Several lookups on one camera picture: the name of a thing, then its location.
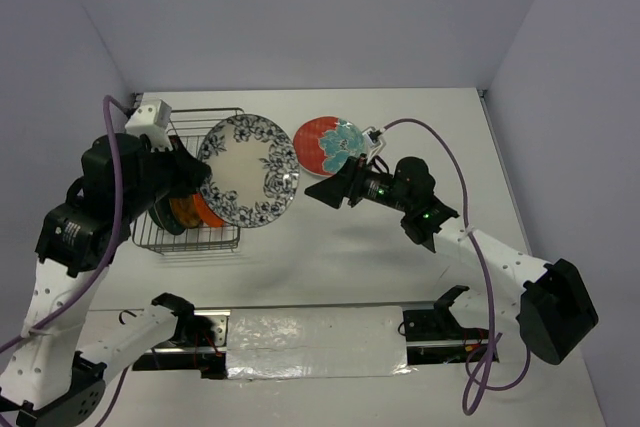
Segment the red and teal plate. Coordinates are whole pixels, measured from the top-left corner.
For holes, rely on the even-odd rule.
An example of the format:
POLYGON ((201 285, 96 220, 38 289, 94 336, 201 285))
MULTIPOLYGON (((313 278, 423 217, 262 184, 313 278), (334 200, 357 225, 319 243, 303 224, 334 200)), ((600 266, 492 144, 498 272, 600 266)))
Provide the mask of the red and teal plate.
POLYGON ((317 117, 302 124, 293 145, 302 168, 321 177, 337 173, 349 157, 367 153, 361 130, 335 116, 317 117))

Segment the blue floral white plate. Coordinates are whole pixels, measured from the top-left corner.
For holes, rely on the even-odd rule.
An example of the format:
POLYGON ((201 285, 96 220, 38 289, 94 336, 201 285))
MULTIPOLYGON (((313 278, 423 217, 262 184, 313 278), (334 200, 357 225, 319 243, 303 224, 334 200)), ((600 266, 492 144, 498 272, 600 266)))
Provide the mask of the blue floral white plate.
POLYGON ((293 141, 266 117, 238 114, 220 121, 203 137, 197 159, 210 168, 199 194, 230 225, 265 227, 296 197, 300 166, 293 141))

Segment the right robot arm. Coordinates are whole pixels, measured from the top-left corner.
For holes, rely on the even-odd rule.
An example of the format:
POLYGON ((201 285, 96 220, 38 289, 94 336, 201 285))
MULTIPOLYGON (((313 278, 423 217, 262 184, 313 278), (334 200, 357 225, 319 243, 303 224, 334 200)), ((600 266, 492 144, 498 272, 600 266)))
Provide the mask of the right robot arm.
POLYGON ((394 173, 383 174, 359 156, 305 193, 335 209, 368 200, 397 210, 413 243, 466 267, 487 267, 491 280, 516 302, 524 344, 540 360, 560 364, 599 322, 578 268, 565 259, 532 257, 465 225, 436 197, 435 186, 426 162, 417 157, 405 157, 394 173))

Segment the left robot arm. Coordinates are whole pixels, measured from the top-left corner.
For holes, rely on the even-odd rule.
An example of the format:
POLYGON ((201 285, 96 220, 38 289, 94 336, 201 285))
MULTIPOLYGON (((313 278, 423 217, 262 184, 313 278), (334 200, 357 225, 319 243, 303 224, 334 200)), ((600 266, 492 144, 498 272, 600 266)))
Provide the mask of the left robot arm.
POLYGON ((130 225, 158 202, 193 194, 211 174, 178 137, 154 150, 146 137, 114 134, 83 153, 82 176, 45 217, 36 280, 21 333, 2 346, 1 410, 18 426, 78 426, 107 385, 147 350, 195 336, 195 308, 163 293, 133 320, 90 346, 78 344, 97 287, 130 225))

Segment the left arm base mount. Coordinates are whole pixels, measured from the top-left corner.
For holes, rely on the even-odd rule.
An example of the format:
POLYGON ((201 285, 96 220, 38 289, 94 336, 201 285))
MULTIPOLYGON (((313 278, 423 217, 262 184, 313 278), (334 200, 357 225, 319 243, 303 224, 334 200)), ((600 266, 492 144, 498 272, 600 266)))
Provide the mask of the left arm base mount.
POLYGON ((150 348, 131 369, 134 372, 188 371, 202 379, 226 379, 230 315, 230 310, 197 309, 195 318, 177 339, 150 348))

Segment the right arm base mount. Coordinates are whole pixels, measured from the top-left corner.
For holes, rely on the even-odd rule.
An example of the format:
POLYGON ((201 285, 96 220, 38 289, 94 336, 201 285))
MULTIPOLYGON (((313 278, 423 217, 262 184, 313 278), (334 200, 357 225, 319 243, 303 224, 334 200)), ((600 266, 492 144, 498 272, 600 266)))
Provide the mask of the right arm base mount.
POLYGON ((405 339, 410 367, 465 363, 469 355, 480 359, 479 349, 488 344, 488 330, 463 327, 451 311, 468 291, 468 286, 456 285, 427 306, 403 309, 397 333, 405 339))

